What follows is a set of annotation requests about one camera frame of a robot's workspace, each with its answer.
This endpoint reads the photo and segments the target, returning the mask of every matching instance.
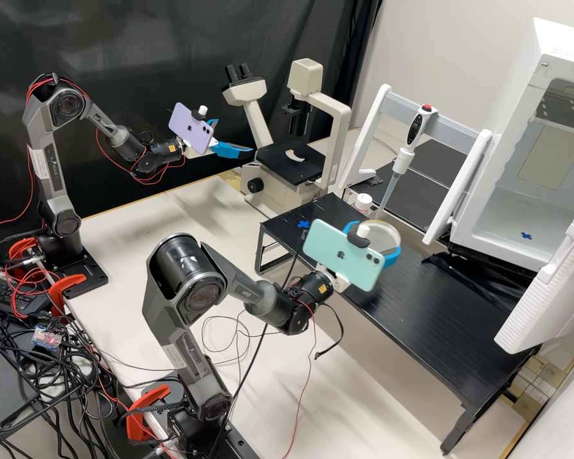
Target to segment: microscope focus knob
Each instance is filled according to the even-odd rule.
[[[247,182],[247,188],[252,193],[258,193],[263,190],[263,180],[259,177],[252,178]]]

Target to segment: black backdrop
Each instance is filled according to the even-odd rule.
[[[280,111],[292,60],[324,66],[323,90],[350,102],[378,0],[0,0],[0,220],[17,215],[29,196],[24,94],[41,72],[67,75],[114,121],[168,138],[169,109],[180,101],[209,107],[215,136],[253,146],[244,111],[228,106],[223,68],[247,61],[266,78],[261,100],[275,139],[286,131]],[[327,120],[314,115],[312,138]],[[81,216],[237,166],[215,156],[170,170],[145,187],[98,152],[94,128],[75,122],[56,134],[66,185]],[[36,199],[0,238],[36,228]]]

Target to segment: blue gripper attachment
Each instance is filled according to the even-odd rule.
[[[360,223],[361,222],[358,220],[350,221],[342,229],[342,232],[344,234],[348,234],[353,226],[356,226]],[[402,253],[402,247],[398,245],[397,247],[393,248],[393,251],[391,253],[383,254],[383,257],[385,258],[385,263],[383,264],[383,269],[385,269],[388,266],[394,265],[395,262],[397,261],[397,258],[400,256],[400,253]]]

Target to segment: black table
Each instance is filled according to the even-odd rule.
[[[260,224],[255,269],[262,273],[293,257],[306,222],[323,219],[342,229],[365,217],[334,194],[328,194]],[[263,236],[289,253],[262,264]],[[316,262],[301,254],[311,268]],[[352,286],[342,297],[403,350],[432,372],[459,398],[464,413],[442,442],[447,454],[511,384],[535,349],[508,354],[493,337],[508,317],[449,273],[407,245],[394,266],[381,274],[375,291]]]

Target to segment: black mounting plate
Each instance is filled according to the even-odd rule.
[[[64,266],[47,266],[47,268],[62,278],[73,274],[84,274],[85,277],[87,277],[85,282],[81,282],[64,290],[64,296],[67,299],[76,298],[79,295],[108,283],[108,276],[102,268],[100,268],[96,260],[87,252],[85,247],[78,261]]]

